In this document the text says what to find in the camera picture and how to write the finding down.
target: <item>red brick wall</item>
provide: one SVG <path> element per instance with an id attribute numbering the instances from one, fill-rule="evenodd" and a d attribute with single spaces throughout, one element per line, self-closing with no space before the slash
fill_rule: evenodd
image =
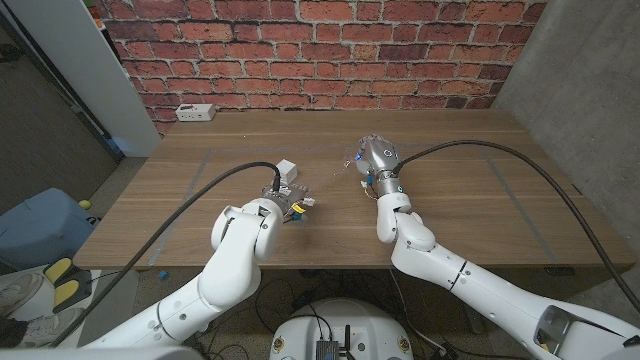
<path id="1" fill-rule="evenodd" d="M 180 103 L 222 110 L 487 108 L 545 1 L 98 5 L 162 130 Z"/>

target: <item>yellow item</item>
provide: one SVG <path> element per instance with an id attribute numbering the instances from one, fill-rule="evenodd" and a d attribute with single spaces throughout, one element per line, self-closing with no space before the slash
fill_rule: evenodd
<path id="1" fill-rule="evenodd" d="M 298 204 L 293 204 L 293 206 L 291 206 L 291 208 L 293 209 L 293 211 L 302 214 L 303 212 L 307 211 L 303 208 L 301 208 Z"/>
<path id="2" fill-rule="evenodd" d="M 52 284 L 55 284 L 56 281 L 64 275 L 67 270 L 72 266 L 71 259 L 63 258 L 58 260 L 55 264 L 51 265 L 49 268 L 45 269 L 44 275 L 51 281 Z"/>
<path id="3" fill-rule="evenodd" d="M 58 286 L 53 297 L 53 307 L 55 308 L 62 304 L 63 301 L 71 298 L 76 291 L 78 291 L 79 287 L 77 280 L 67 281 L 66 283 Z"/>
<path id="4" fill-rule="evenodd" d="M 91 203 L 89 202 L 89 200 L 80 200 L 78 205 L 80 205 L 80 207 L 82 207 L 85 210 L 89 210 L 89 208 L 91 207 Z"/>

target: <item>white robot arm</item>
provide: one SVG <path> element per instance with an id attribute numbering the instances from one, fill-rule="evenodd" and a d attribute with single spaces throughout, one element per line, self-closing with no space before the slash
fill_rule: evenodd
<path id="1" fill-rule="evenodd" d="M 399 163 L 393 145 L 376 135 L 361 145 L 358 168 L 376 181 L 379 194 L 378 238 L 396 241 L 391 261 L 400 271 L 451 291 L 538 359 L 601 359 L 640 334 L 600 311 L 520 289 L 438 244 L 410 212 L 409 197 L 391 171 Z"/>

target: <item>power strip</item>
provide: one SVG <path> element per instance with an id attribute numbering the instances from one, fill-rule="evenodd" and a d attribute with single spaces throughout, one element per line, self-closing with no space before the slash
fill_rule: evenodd
<path id="1" fill-rule="evenodd" d="M 180 121 L 211 121 L 215 114 L 211 104 L 182 104 L 176 110 Z"/>

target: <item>wooden tabletop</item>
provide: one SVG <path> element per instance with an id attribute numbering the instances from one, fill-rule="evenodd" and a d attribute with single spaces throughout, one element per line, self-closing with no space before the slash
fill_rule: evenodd
<path id="1" fill-rule="evenodd" d="M 191 194 L 218 174 L 251 161 L 298 165 L 296 183 L 316 205 L 289 222 L 263 268 L 380 268 L 393 245 L 376 237 L 377 207 L 347 164 L 358 140 L 376 133 L 408 157 L 456 139 L 497 142 L 547 170 L 584 214 L 618 266 L 635 256 L 570 180 L 504 111 L 343 111 L 219 113 L 178 123 L 122 193 L 74 258 L 87 269 L 120 268 Z M 167 230 L 138 268 L 202 267 L 213 254 L 213 222 L 226 205 L 259 197 L 268 169 L 233 175 L 198 200 Z M 495 149 L 458 146 L 405 166 L 402 185 L 413 210 L 438 242 L 483 266 L 600 266 L 567 206 L 533 169 Z"/>

